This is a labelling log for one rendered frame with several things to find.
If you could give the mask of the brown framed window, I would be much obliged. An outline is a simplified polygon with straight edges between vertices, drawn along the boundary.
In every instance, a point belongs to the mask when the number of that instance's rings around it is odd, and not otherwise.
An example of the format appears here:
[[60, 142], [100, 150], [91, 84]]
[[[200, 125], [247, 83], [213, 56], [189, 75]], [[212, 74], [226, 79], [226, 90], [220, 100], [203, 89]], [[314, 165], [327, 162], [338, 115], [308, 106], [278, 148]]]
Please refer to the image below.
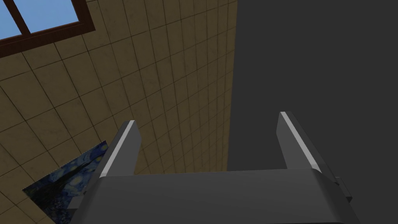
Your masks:
[[0, 58], [92, 31], [86, 0], [0, 0]]

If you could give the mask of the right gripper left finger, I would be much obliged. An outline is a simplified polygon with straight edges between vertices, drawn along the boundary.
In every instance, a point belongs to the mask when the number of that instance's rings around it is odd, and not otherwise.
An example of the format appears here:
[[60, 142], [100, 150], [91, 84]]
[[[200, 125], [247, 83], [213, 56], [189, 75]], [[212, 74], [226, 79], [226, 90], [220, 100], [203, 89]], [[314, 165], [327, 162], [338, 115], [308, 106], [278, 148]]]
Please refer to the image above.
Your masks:
[[134, 175], [140, 146], [136, 121], [123, 122], [99, 165], [99, 178]]

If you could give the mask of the blue starry night painting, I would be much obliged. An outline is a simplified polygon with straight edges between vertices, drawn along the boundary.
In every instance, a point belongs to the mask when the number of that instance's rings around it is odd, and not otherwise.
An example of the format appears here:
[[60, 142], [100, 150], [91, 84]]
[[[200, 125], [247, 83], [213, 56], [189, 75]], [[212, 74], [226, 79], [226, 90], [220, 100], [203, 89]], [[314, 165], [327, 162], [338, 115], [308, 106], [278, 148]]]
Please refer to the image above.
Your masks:
[[88, 185], [107, 149], [108, 144], [103, 141], [22, 191], [55, 224], [69, 224], [72, 215], [67, 207]]

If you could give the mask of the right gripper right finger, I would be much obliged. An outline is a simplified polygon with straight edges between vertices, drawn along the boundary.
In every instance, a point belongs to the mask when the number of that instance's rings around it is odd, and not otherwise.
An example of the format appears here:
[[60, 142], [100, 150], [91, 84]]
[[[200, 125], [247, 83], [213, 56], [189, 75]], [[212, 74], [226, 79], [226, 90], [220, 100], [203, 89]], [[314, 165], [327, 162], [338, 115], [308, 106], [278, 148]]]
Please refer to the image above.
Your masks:
[[276, 135], [287, 169], [312, 168], [331, 181], [337, 181], [293, 112], [279, 112]]

